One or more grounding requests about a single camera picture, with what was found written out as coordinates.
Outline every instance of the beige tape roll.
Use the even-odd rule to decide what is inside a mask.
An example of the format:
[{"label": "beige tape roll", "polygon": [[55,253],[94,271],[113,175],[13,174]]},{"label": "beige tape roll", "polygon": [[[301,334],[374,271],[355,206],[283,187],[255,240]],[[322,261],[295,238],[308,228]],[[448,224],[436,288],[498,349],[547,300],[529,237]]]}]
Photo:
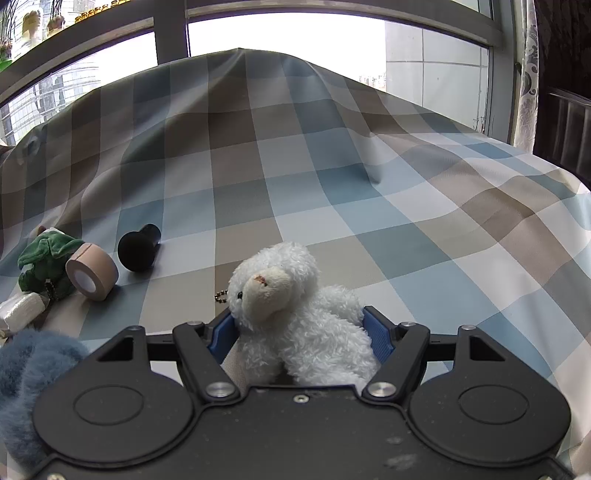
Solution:
[{"label": "beige tape roll", "polygon": [[66,262],[76,290],[91,300],[104,300],[119,278],[113,259],[95,244],[83,244]]}]

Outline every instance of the black plastic base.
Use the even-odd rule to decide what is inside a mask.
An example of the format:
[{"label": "black plastic base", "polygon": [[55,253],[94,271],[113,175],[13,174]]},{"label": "black plastic base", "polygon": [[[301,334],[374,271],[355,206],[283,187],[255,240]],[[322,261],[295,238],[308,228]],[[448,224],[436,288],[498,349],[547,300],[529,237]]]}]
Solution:
[{"label": "black plastic base", "polygon": [[[389,397],[261,386],[240,398],[219,366],[237,337],[227,313],[172,335],[130,327],[37,401],[51,455],[32,478],[572,478],[553,459],[570,424],[564,397],[501,345],[473,327],[396,326],[371,307],[364,325],[382,362],[370,385],[395,385]],[[150,359],[176,361],[184,388]],[[450,359],[451,372],[420,385],[427,361]],[[210,396],[213,382],[228,396]]]}]

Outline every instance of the glass pane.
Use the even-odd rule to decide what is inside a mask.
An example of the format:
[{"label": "glass pane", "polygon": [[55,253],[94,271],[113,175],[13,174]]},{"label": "glass pane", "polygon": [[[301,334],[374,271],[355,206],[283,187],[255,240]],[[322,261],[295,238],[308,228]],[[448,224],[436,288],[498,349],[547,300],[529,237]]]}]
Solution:
[{"label": "glass pane", "polygon": [[8,145],[16,145],[31,128],[49,120],[85,93],[156,65],[153,33],[78,60],[0,108],[0,138]]},{"label": "glass pane", "polygon": [[386,90],[483,131],[488,50],[442,33],[386,22]]},{"label": "glass pane", "polygon": [[189,43],[191,55],[237,47],[287,53],[386,89],[382,20],[306,13],[217,18],[189,24]]},{"label": "glass pane", "polygon": [[458,4],[462,4],[465,7],[471,8],[473,10],[476,10],[477,12],[479,11],[478,8],[478,0],[452,0],[453,2],[456,2]]},{"label": "glass pane", "polygon": [[195,22],[189,42],[192,55],[237,47],[294,55],[483,128],[488,51],[449,35],[353,15],[289,13]]}]

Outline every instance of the plush toy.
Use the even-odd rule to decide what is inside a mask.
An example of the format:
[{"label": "plush toy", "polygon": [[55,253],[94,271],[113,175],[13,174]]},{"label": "plush toy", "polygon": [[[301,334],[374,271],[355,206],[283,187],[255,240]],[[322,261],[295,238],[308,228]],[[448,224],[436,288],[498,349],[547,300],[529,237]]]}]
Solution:
[{"label": "plush toy", "polygon": [[0,348],[0,442],[29,470],[46,453],[33,426],[35,400],[87,355],[78,340],[26,329]]},{"label": "plush toy", "polygon": [[319,288],[318,276],[314,257],[294,243],[263,249],[232,274],[228,303],[249,383],[270,383],[285,366],[298,385],[361,391],[377,372],[358,298]]},{"label": "plush toy", "polygon": [[18,277],[21,290],[47,292],[56,300],[67,297],[74,286],[66,274],[66,262],[83,244],[55,228],[37,235],[18,257],[18,268],[30,266]]}]

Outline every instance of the white teddy bear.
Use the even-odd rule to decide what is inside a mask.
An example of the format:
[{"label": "white teddy bear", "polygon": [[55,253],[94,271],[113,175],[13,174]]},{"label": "white teddy bear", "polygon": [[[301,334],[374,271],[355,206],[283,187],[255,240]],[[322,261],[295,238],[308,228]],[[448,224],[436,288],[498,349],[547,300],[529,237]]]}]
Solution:
[{"label": "white teddy bear", "polygon": [[265,248],[242,262],[228,285],[250,384],[287,372],[298,385],[355,385],[379,368],[361,328],[362,307],[344,287],[318,287],[316,260],[294,243]]}]

